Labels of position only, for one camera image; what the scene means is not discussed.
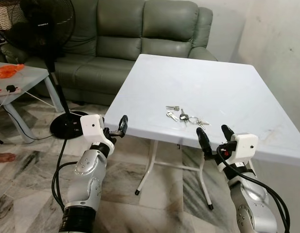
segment fan base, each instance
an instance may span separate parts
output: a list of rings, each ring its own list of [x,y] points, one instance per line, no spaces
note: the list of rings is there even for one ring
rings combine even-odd
[[[72,113],[82,116],[87,115],[87,113],[79,111],[73,111]],[[74,114],[64,113],[58,116],[51,123],[50,131],[55,137],[61,139],[72,139],[79,137],[83,134],[80,118],[80,116]]]

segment white table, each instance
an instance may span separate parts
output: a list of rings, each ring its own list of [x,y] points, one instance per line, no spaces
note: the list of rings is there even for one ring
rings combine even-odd
[[[114,128],[126,114],[127,134],[154,140],[141,187],[160,164],[158,141],[200,148],[197,126],[167,117],[166,105],[208,121],[213,150],[226,141],[220,127],[226,124],[259,137],[256,158],[300,166],[300,133],[253,66],[141,54],[105,116]]]
[[[49,73],[46,69],[41,68],[35,68],[35,67],[24,67],[21,71],[16,73],[13,77],[8,79],[0,79],[0,89],[6,88],[8,85],[14,85],[19,88],[21,88],[22,92],[19,94],[11,94],[7,98],[6,96],[0,96],[0,103],[2,103],[5,98],[6,100],[3,103],[4,108],[6,111],[8,111],[12,116],[10,118],[12,119],[13,123],[15,124],[18,132],[24,139],[26,143],[33,142],[33,138],[36,138],[32,131],[29,129],[29,127],[26,125],[24,120],[20,117],[20,115],[17,113],[13,105],[11,104],[12,101],[16,100],[18,97],[20,97],[22,94],[25,93],[25,91],[30,90],[32,87],[36,86],[39,82],[44,81],[47,89],[49,91],[50,97],[52,99],[52,102],[56,108],[57,112],[62,112],[64,109],[60,103],[59,97],[57,95],[57,92],[55,91],[50,79],[49,79]]]

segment standing fan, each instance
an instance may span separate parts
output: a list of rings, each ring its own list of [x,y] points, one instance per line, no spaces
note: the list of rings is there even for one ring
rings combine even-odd
[[[40,56],[52,76],[65,113],[50,126],[62,139],[83,134],[80,117],[86,113],[69,111],[62,88],[55,76],[54,60],[70,39],[75,13],[70,0],[0,0],[0,34],[13,46]]]

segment person's foot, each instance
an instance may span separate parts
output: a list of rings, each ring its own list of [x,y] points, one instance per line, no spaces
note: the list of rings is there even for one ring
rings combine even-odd
[[[15,155],[11,153],[0,153],[0,163],[12,162],[15,160]]]

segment table leg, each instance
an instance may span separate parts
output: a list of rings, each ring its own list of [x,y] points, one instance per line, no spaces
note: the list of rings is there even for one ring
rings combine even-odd
[[[57,94],[57,92],[56,92],[56,90],[55,90],[55,88],[54,88],[54,86],[53,86],[50,78],[46,77],[44,79],[44,82],[45,82],[45,85],[47,86],[47,89],[49,91],[49,94],[50,94],[51,100],[52,100],[52,102],[54,104],[54,107],[56,109],[56,112],[58,112],[58,113],[63,112],[64,108],[63,108],[63,106],[61,104],[61,101],[60,101],[60,99],[58,97],[58,94]]]
[[[210,200],[210,197],[209,197],[209,194],[208,194],[208,191],[207,191],[207,188],[206,188],[204,179],[203,179],[203,168],[204,168],[204,164],[205,164],[205,158],[204,158],[204,154],[203,154],[203,155],[202,155],[202,158],[201,158],[201,162],[200,162],[200,170],[199,170],[200,183],[201,183],[201,185],[202,185],[202,189],[203,189],[203,192],[204,192],[204,195],[205,195],[207,204],[208,204],[208,208],[211,209],[211,210],[213,210],[214,207],[213,207],[212,201]]]
[[[151,146],[150,146],[150,150],[149,150],[149,161],[147,164],[147,170],[146,173],[144,174],[144,177],[142,178],[138,188],[135,191],[135,194],[138,195],[142,189],[142,186],[144,185],[146,179],[148,178],[150,172],[152,171],[153,165],[154,165],[154,161],[155,161],[155,157],[156,157],[156,152],[158,149],[158,143],[159,141],[157,140],[152,140],[151,141]]]
[[[33,132],[28,128],[28,126],[26,125],[26,123],[23,121],[23,119],[20,117],[20,115],[18,114],[18,112],[15,110],[15,108],[12,106],[12,104],[7,104],[3,106],[5,108],[6,111],[8,111],[10,114],[10,118],[12,119],[15,127],[17,128],[17,131],[19,132],[19,134],[22,136],[22,138],[24,139],[24,141],[26,143],[31,143],[33,142],[32,138],[35,138]]]

